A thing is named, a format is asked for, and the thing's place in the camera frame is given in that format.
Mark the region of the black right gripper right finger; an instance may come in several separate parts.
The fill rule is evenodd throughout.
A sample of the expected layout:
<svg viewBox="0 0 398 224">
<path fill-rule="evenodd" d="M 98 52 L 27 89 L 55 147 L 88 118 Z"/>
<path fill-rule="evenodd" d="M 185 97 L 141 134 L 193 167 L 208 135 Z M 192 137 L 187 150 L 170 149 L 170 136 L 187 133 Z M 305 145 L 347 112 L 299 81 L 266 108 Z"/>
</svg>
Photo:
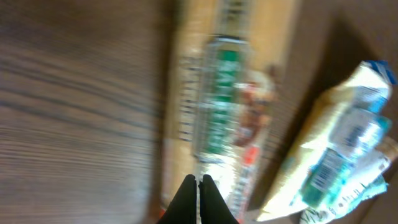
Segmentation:
<svg viewBox="0 0 398 224">
<path fill-rule="evenodd" d="M 202 224 L 239 224 L 231 214 L 212 177 L 205 174 L 199 183 Z"/>
</svg>

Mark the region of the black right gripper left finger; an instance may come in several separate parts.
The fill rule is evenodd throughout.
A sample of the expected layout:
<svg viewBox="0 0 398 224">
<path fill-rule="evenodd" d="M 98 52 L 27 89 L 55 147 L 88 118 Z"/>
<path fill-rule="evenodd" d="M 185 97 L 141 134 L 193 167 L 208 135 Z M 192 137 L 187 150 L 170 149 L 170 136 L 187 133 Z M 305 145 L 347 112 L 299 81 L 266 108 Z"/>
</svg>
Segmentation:
<svg viewBox="0 0 398 224">
<path fill-rule="evenodd" d="M 197 182 L 188 174 L 157 224 L 197 223 Z"/>
</svg>

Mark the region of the white tube with tan cap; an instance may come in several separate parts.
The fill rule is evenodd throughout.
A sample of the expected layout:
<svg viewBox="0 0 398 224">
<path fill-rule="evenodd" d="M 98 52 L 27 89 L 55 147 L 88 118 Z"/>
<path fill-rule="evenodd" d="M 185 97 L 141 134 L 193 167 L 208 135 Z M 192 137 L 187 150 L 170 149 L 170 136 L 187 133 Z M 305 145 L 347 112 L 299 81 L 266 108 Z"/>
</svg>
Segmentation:
<svg viewBox="0 0 398 224">
<path fill-rule="evenodd" d="M 382 140 L 373 151 L 358 161 L 335 202 L 318 209 L 306 208 L 300 224 L 326 224 L 352 212 L 362 201 L 387 191 L 382 174 L 397 159 L 397 142 L 390 137 Z"/>
</svg>

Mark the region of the yellow white snack bag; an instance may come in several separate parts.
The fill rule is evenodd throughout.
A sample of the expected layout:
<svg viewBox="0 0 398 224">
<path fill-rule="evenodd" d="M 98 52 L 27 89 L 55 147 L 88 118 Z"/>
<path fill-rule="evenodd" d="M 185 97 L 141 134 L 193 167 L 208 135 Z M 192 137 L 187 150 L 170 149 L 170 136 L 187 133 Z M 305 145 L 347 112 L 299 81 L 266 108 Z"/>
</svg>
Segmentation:
<svg viewBox="0 0 398 224">
<path fill-rule="evenodd" d="M 351 75 L 324 91 L 289 149 L 256 221 L 289 216 L 306 209 L 301 190 L 330 146 L 330 136 L 352 107 L 380 110 L 396 83 L 385 60 L 362 61 Z"/>
</svg>

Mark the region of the orange spaghetti packet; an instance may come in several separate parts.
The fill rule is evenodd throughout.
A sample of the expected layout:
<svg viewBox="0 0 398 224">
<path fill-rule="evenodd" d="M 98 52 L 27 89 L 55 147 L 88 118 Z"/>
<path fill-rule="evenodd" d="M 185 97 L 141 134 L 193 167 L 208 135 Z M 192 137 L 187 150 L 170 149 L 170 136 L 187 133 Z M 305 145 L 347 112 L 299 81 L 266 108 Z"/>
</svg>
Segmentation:
<svg viewBox="0 0 398 224">
<path fill-rule="evenodd" d="M 160 215 L 188 174 L 212 177 L 242 222 L 301 3 L 178 1 L 162 150 Z"/>
</svg>

